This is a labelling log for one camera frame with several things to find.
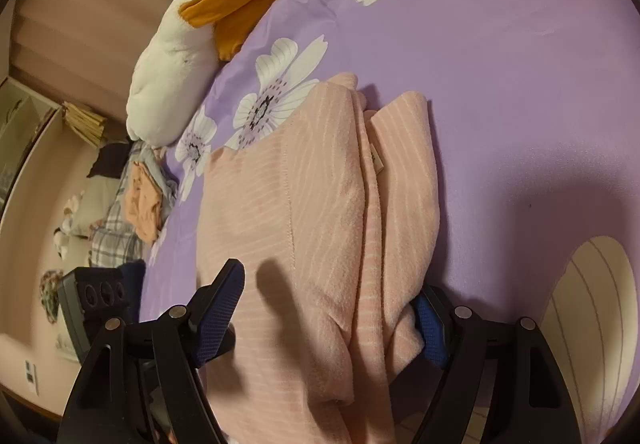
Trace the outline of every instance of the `striped pink fabric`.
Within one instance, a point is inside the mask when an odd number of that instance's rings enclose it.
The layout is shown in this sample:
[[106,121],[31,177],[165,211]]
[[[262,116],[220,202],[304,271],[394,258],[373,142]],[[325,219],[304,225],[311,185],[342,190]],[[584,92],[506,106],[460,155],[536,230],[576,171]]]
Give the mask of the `striped pink fabric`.
[[237,258],[246,286],[207,397],[241,444],[394,441],[388,383],[423,345],[408,303],[436,239],[436,169],[424,97],[365,122],[356,81],[317,84],[269,137],[211,155],[198,280]]

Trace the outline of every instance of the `wall socket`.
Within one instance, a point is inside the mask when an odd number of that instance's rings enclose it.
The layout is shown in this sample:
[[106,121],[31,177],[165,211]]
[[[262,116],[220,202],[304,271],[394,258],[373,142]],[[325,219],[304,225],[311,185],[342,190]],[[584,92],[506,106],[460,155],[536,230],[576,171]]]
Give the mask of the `wall socket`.
[[36,365],[31,363],[31,361],[24,361],[24,367],[26,370],[29,391],[34,395],[38,395],[38,376],[36,376]]

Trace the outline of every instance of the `fabric tag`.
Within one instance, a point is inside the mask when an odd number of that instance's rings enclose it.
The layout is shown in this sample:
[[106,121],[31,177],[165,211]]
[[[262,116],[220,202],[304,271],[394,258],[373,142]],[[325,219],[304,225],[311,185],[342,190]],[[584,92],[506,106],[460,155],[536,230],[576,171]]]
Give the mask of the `fabric tag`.
[[376,171],[376,175],[377,175],[383,169],[385,169],[385,165],[382,164],[382,159],[380,159],[380,156],[378,155],[378,151],[376,150],[376,147],[373,146],[372,143],[369,143],[369,145],[371,146],[371,156],[373,157],[373,169]]

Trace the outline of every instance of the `stuffed toy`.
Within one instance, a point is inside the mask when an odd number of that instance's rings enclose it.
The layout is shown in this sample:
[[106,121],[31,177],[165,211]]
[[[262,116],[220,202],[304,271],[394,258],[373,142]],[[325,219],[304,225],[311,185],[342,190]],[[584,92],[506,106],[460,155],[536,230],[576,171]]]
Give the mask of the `stuffed toy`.
[[66,201],[64,209],[62,209],[63,220],[59,227],[59,230],[64,234],[72,234],[74,215],[80,208],[80,201],[84,196],[84,190],[79,195],[73,195],[68,201]]
[[189,124],[220,60],[211,27],[193,27],[174,0],[140,55],[127,101],[127,132],[153,148],[176,141]]
[[60,257],[60,260],[64,260],[69,248],[69,235],[61,228],[57,228],[53,231],[53,246],[56,248],[56,252]]

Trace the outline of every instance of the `pink wall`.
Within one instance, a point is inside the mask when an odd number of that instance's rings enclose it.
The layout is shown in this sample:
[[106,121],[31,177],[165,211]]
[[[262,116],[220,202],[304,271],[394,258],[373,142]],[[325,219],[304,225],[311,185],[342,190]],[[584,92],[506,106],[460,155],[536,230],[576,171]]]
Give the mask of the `pink wall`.
[[[49,155],[24,204],[22,221],[15,226],[18,232],[10,266],[2,270],[6,279],[0,290],[4,303],[0,382],[34,404],[62,414],[79,365],[61,357],[55,349],[58,326],[47,322],[38,282],[43,272],[62,266],[52,234],[62,221],[66,200],[82,189],[96,152],[66,127],[49,141]],[[38,396],[28,389],[25,359],[36,365]]]

